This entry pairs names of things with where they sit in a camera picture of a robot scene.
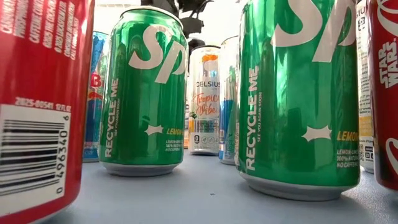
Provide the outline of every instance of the can lid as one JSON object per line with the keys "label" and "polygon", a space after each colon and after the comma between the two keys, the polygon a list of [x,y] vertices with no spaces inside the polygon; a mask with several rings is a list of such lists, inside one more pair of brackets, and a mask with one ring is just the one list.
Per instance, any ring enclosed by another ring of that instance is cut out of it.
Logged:
{"label": "can lid", "polygon": [[227,40],[232,39],[232,38],[235,38],[235,37],[238,37],[238,35],[235,35],[235,36],[232,36],[232,37],[228,37],[228,38],[225,39],[221,44],[223,45],[223,43],[225,43]]}
{"label": "can lid", "polygon": [[97,30],[94,30],[94,32],[97,32],[97,33],[100,33],[100,34],[109,35],[109,34],[107,34],[107,33],[105,33],[105,32],[101,32],[101,31],[97,31]]}
{"label": "can lid", "polygon": [[196,49],[199,49],[199,48],[202,48],[202,47],[213,47],[213,48],[217,48],[217,49],[221,48],[221,47],[215,46],[215,45],[202,45],[202,46],[195,47],[194,49],[192,49],[192,51],[194,51]]}
{"label": "can lid", "polygon": [[131,10],[137,10],[137,9],[147,9],[147,10],[157,11],[157,12],[161,12],[161,13],[163,13],[163,14],[166,14],[166,15],[170,16],[171,18],[175,19],[175,20],[180,24],[181,28],[183,29],[182,22],[180,21],[179,18],[177,18],[177,16],[175,16],[175,15],[172,14],[171,12],[167,12],[167,11],[164,10],[164,9],[160,9],[160,8],[154,7],[154,6],[130,6],[130,7],[127,7],[127,8],[120,14],[120,17],[122,17],[123,14],[124,14],[125,12],[131,11]]}

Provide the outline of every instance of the blue table surface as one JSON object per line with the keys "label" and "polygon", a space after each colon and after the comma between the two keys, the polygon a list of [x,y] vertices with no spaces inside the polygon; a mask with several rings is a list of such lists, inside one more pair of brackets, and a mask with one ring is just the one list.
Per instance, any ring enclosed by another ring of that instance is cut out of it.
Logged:
{"label": "blue table surface", "polygon": [[173,173],[128,178],[83,165],[78,198],[47,223],[398,224],[398,195],[361,172],[361,183],[330,202],[298,202],[250,189],[234,166],[191,156]]}

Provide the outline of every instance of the white energy drink can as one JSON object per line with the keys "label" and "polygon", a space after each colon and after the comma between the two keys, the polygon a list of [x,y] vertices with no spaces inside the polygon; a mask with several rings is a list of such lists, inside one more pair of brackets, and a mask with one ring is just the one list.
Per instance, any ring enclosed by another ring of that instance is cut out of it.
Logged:
{"label": "white energy drink can", "polygon": [[371,117],[371,86],[368,72],[368,22],[366,1],[356,7],[356,43],[359,99],[359,157],[361,166],[373,174],[373,132]]}
{"label": "white energy drink can", "polygon": [[192,50],[190,56],[190,113],[188,150],[191,154],[218,155],[220,47],[204,45]]}
{"label": "white energy drink can", "polygon": [[239,38],[230,37],[221,44],[220,52],[220,150],[224,164],[235,165],[236,66]]}

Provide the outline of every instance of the red soda can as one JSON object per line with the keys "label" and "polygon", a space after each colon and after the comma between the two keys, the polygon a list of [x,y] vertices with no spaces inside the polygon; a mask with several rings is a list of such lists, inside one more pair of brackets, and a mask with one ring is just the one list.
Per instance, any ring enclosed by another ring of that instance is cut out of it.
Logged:
{"label": "red soda can", "polygon": [[94,1],[0,0],[0,223],[80,190]]}
{"label": "red soda can", "polygon": [[398,190],[398,1],[368,0],[374,174]]}

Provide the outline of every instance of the soda can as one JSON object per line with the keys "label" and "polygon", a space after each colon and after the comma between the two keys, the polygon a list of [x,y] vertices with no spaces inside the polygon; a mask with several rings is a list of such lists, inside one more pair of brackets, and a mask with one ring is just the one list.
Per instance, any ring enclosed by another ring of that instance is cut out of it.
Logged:
{"label": "soda can", "polygon": [[192,50],[190,76],[192,84],[189,114],[188,150],[195,155],[218,155],[220,47],[203,45]]}
{"label": "soda can", "polygon": [[42,222],[79,194],[94,1],[0,5],[0,223]]}
{"label": "soda can", "polygon": [[398,190],[398,2],[368,1],[369,72],[372,86],[374,175]]}
{"label": "soda can", "polygon": [[226,39],[220,52],[220,140],[218,158],[235,165],[236,64],[239,37]]}
{"label": "soda can", "polygon": [[359,100],[359,159],[366,172],[373,174],[373,132],[371,117],[371,85],[368,72],[368,23],[366,0],[356,5],[356,54]]}
{"label": "soda can", "polygon": [[355,2],[271,2],[241,18],[238,170],[265,194],[336,199],[359,183]]}
{"label": "soda can", "polygon": [[182,23],[156,7],[130,7],[109,42],[99,161],[115,175],[168,174],[183,159]]}
{"label": "soda can", "polygon": [[100,123],[104,78],[108,56],[109,35],[94,31],[93,52],[91,53],[90,86],[87,94],[87,114],[83,162],[98,162],[100,146]]}
{"label": "soda can", "polygon": [[188,149],[189,145],[189,107],[190,107],[190,97],[189,94],[191,91],[188,89],[190,87],[189,83],[189,72],[187,72],[187,85],[185,88],[185,122],[184,122],[184,149]]}

